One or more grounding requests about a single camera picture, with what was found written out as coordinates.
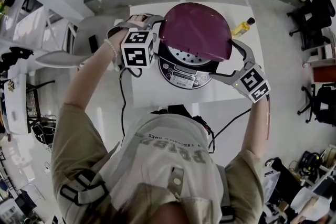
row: desk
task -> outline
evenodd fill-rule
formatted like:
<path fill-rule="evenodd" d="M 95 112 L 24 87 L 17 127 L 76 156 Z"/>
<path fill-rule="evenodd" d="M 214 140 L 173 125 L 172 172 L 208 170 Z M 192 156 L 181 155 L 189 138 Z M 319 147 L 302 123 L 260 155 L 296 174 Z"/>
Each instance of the desk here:
<path fill-rule="evenodd" d="M 164 16 L 172 7 L 179 3 L 168 2 L 132 6 L 130 14 L 151 13 Z M 198 3 L 209 6 L 221 13 L 231 29 L 248 18 L 254 17 L 250 7 L 211 2 Z M 252 49 L 256 62 L 264 69 L 257 24 L 258 22 L 252 25 L 250 31 L 242 35 L 238 40 L 244 42 Z M 159 24 L 156 24 L 153 31 L 157 33 L 158 30 Z M 154 43 L 155 52 L 157 52 L 158 46 L 159 39 Z M 242 67 L 243 58 L 238 50 L 233 48 L 230 60 L 221 62 L 217 72 L 231 74 L 234 70 L 240 70 Z M 132 91 L 135 107 L 193 104 L 245 98 L 233 87 L 216 80 L 211 80 L 206 86 L 199 89 L 185 90 L 177 88 L 163 78 L 159 71 L 157 60 L 150 69 L 143 69 L 140 78 L 132 77 Z"/>
<path fill-rule="evenodd" d="M 14 81 L 13 92 L 4 84 L 5 105 L 9 130 L 14 134 L 28 134 L 27 104 L 26 104 L 26 75 L 19 74 Z"/>

